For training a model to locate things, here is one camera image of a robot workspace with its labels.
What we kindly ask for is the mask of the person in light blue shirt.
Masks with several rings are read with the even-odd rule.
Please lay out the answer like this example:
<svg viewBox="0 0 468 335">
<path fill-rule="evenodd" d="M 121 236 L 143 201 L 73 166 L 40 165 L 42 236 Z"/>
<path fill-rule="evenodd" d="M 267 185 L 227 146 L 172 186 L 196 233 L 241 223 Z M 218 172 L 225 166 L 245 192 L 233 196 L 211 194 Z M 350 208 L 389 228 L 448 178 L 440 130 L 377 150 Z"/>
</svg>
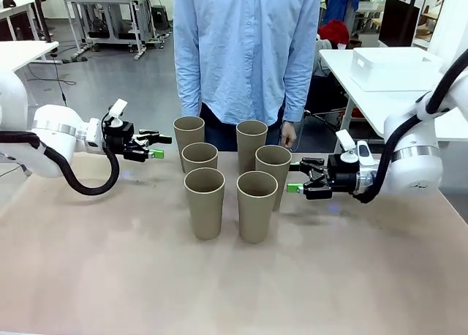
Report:
<svg viewBox="0 0 468 335">
<path fill-rule="evenodd" d="M 282 145 L 284 75 L 295 45 L 314 41 L 320 0 L 174 0 L 173 38 L 200 59 L 205 140 L 237 149 L 236 126 L 261 121 Z"/>
</svg>

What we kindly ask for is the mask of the person's right forearm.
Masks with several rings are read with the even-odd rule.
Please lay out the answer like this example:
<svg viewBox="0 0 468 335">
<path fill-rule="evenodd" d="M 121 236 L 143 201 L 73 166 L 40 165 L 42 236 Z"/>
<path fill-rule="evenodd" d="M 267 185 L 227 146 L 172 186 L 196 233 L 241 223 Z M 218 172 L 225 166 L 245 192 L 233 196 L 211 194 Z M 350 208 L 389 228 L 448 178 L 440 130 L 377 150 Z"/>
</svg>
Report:
<svg viewBox="0 0 468 335">
<path fill-rule="evenodd" d="M 183 116 L 198 116 L 200 103 L 200 59 L 194 46 L 175 45 L 175 75 Z"/>
</svg>

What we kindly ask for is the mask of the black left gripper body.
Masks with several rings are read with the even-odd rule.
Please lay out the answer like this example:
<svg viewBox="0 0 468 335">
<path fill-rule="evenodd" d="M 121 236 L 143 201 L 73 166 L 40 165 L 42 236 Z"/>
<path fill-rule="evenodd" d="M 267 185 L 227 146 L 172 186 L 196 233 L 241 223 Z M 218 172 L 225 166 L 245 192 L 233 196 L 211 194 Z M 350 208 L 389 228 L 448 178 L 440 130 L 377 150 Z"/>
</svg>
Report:
<svg viewBox="0 0 468 335">
<path fill-rule="evenodd" d="M 104 125 L 104 135 L 107 147 L 114 154 L 123 154 L 132 142 L 134 124 L 124 121 L 122 125 L 113 127 L 111 121 L 106 121 Z"/>
</svg>

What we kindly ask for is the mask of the black computer monitor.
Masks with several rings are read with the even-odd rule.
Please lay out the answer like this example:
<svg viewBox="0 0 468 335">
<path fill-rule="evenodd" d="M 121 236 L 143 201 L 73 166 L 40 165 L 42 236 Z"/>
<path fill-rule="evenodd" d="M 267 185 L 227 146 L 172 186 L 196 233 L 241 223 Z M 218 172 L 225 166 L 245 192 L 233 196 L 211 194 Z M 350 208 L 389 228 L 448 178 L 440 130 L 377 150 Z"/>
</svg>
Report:
<svg viewBox="0 0 468 335">
<path fill-rule="evenodd" d="M 385 0 L 379 41 L 387 47 L 410 47 L 420 9 L 402 0 Z"/>
</svg>

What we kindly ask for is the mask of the small white table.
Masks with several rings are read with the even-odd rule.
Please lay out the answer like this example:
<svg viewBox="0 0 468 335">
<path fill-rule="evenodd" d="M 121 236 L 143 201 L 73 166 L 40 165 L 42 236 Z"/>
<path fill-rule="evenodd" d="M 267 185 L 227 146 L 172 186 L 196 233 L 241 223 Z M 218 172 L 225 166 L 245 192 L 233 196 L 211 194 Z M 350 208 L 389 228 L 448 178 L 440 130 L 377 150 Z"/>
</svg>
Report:
<svg viewBox="0 0 468 335">
<path fill-rule="evenodd" d="M 0 42 L 0 71 L 11 70 L 15 72 L 42 58 L 58 46 L 58 42 L 36 40 Z"/>
</svg>

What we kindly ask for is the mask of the red fabric item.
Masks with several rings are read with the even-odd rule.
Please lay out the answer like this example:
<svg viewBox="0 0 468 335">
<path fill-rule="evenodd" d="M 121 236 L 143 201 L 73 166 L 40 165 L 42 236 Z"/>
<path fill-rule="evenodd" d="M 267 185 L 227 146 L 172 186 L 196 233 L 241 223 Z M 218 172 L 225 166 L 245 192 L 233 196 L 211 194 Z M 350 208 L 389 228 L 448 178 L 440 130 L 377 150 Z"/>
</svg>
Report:
<svg viewBox="0 0 468 335">
<path fill-rule="evenodd" d="M 350 41 L 350 33 L 346 25 L 340 20 L 330 20 L 318 28 L 321 39 L 327 39 L 334 45 L 347 45 Z"/>
</svg>

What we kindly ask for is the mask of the black pole stand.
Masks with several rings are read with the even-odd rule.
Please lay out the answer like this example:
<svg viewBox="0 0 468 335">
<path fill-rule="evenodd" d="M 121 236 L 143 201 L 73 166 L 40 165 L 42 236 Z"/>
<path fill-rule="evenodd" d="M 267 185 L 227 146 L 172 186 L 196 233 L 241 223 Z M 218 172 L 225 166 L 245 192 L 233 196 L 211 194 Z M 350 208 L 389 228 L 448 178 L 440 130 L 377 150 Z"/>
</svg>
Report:
<svg viewBox="0 0 468 335">
<path fill-rule="evenodd" d="M 50 42 L 52 42 L 52 40 L 51 40 L 51 37 L 50 37 L 50 33 L 49 33 L 49 30 L 48 30 L 47 24 L 45 22 L 45 17 L 43 15 L 41 1 L 40 0 L 34 0 L 34 4 L 35 4 L 36 12 L 37 12 L 37 15 L 38 15 L 38 18 L 39 18 L 39 24 L 42 27 L 42 33 L 43 33 L 43 36 L 45 38 L 45 41 L 50 43 Z"/>
</svg>

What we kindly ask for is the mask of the white plastic basket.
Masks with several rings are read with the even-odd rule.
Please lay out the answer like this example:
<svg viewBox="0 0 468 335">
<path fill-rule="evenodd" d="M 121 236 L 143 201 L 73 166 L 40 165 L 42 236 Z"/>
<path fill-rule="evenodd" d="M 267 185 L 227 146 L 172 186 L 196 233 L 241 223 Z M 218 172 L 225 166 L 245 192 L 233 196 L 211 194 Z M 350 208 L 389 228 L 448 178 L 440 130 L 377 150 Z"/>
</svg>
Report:
<svg viewBox="0 0 468 335">
<path fill-rule="evenodd" d="M 420 48 L 356 48 L 350 77 L 361 88 L 423 90 L 438 78 L 442 60 Z"/>
</svg>

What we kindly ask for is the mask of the blue jacket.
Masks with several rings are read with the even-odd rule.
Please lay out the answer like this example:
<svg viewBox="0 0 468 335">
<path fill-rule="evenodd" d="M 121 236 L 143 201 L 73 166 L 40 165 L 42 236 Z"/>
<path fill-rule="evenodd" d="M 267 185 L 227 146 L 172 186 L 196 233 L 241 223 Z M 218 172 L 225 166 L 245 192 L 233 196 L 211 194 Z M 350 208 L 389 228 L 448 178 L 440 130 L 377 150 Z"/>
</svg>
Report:
<svg viewBox="0 0 468 335">
<path fill-rule="evenodd" d="M 359 0 L 325 0 L 326 11 L 322 22 L 329 24 L 332 20 L 339 20 L 351 31 L 358 10 Z"/>
</svg>

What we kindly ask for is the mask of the person's left forearm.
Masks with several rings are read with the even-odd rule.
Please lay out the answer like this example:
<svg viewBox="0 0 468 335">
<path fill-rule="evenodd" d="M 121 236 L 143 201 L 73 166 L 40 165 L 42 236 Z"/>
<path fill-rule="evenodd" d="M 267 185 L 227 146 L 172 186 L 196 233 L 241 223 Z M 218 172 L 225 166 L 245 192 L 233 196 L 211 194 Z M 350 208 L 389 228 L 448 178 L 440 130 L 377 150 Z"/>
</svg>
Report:
<svg viewBox="0 0 468 335">
<path fill-rule="evenodd" d="M 284 75 L 284 121 L 299 122 L 302 118 L 312 78 L 314 51 L 314 41 L 292 49 Z"/>
</svg>

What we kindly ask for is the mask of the black computer tower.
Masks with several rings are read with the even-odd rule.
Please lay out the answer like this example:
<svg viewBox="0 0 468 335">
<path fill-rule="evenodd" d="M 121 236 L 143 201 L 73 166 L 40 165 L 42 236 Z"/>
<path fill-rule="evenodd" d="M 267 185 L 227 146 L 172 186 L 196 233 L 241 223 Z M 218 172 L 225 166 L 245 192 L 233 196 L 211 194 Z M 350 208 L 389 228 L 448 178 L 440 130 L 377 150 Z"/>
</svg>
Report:
<svg viewBox="0 0 468 335">
<path fill-rule="evenodd" d="M 157 31 L 166 31 L 170 28 L 167 10 L 165 6 L 154 5 L 151 7 L 154 28 Z"/>
</svg>

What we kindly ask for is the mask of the person's left hand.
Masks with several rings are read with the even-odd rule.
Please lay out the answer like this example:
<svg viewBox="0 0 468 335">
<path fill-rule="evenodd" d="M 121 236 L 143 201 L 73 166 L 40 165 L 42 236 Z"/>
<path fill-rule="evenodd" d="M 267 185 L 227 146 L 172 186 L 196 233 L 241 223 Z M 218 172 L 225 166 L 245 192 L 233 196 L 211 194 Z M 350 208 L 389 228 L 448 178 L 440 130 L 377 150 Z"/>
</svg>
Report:
<svg viewBox="0 0 468 335">
<path fill-rule="evenodd" d="M 297 139 L 295 125 L 292 122 L 284 121 L 282 123 L 281 144 L 283 147 L 291 149 Z"/>
</svg>

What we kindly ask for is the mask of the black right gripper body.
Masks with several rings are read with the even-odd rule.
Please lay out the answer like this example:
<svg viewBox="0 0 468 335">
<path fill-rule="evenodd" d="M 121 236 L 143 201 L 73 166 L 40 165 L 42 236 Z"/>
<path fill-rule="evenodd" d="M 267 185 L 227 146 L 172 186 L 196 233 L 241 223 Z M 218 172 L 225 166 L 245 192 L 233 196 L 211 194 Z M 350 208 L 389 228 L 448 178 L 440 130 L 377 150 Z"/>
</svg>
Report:
<svg viewBox="0 0 468 335">
<path fill-rule="evenodd" d="M 357 187 L 357 175 L 360 172 L 358 162 L 347 163 L 340 154 L 330 154 L 327 161 L 328 186 L 333 192 L 353 193 Z"/>
</svg>

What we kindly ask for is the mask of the tan plastic cup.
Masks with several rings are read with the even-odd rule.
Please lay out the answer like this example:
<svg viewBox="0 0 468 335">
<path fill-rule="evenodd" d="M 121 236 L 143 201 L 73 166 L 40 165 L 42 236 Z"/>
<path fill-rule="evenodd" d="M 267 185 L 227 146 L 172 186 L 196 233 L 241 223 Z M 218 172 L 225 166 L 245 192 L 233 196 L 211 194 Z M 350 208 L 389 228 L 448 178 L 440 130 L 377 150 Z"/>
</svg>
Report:
<svg viewBox="0 0 468 335">
<path fill-rule="evenodd" d="M 173 122 L 173 128 L 178 145 L 181 168 L 185 172 L 182 151 L 192 143 L 204 142 L 205 122 L 197 116 L 182 116 Z"/>
<path fill-rule="evenodd" d="M 273 205 L 274 211 L 278 211 L 280 208 L 291 160 L 291 152 L 282 146 L 266 145 L 258 148 L 255 152 L 256 170 L 271 174 L 278 184 Z"/>
<path fill-rule="evenodd" d="M 268 127 L 261 121 L 243 121 L 236 126 L 238 172 L 255 170 L 255 153 L 265 145 Z"/>
<path fill-rule="evenodd" d="M 198 168 L 218 168 L 218 149 L 210 143 L 192 143 L 181 152 L 184 172 Z"/>
<path fill-rule="evenodd" d="M 277 180 L 263 171 L 249 171 L 238 177 L 239 235 L 249 244 L 266 240 L 278 189 Z"/>
<path fill-rule="evenodd" d="M 184 179 L 190 225 L 199 240 L 212 240 L 222 229 L 225 177 L 217 169 L 201 167 Z"/>
</svg>

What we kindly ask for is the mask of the white side table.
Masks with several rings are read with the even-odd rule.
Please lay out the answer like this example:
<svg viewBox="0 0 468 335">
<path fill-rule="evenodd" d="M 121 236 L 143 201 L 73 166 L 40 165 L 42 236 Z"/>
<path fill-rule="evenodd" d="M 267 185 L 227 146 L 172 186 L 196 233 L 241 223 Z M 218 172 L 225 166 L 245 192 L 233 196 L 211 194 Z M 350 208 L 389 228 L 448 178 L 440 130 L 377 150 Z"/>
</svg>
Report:
<svg viewBox="0 0 468 335">
<path fill-rule="evenodd" d="M 321 50 L 320 55 L 347 94 L 341 129 L 349 129 L 352 111 L 357 108 L 382 138 L 387 116 L 406 110 L 423 94 L 421 91 L 365 92 L 350 77 L 351 50 Z M 468 142 L 468 121 L 457 109 L 436 118 L 435 130 L 439 141 Z"/>
</svg>

